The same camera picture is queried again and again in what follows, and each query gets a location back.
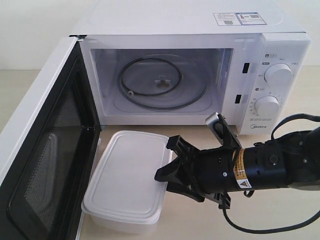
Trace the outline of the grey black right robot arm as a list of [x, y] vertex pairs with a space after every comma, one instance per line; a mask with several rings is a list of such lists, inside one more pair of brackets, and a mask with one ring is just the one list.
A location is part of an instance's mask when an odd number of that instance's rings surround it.
[[229, 208], [230, 192], [320, 188], [320, 130], [295, 131], [279, 138], [240, 148], [235, 140], [198, 149], [181, 136], [166, 147], [176, 158], [159, 168], [155, 180], [167, 190], [199, 203], [210, 200]]

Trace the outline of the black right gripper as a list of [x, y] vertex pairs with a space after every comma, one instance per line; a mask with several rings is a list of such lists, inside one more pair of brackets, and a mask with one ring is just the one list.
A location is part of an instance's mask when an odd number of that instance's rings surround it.
[[[176, 158], [156, 171], [155, 181], [167, 183], [168, 192], [183, 195], [198, 203], [202, 203], [204, 197], [218, 203], [220, 209], [230, 208], [228, 192], [237, 189], [233, 173], [237, 149], [218, 147], [199, 150], [181, 135], [169, 137], [166, 148], [173, 151]], [[183, 164], [190, 165], [194, 184]]]

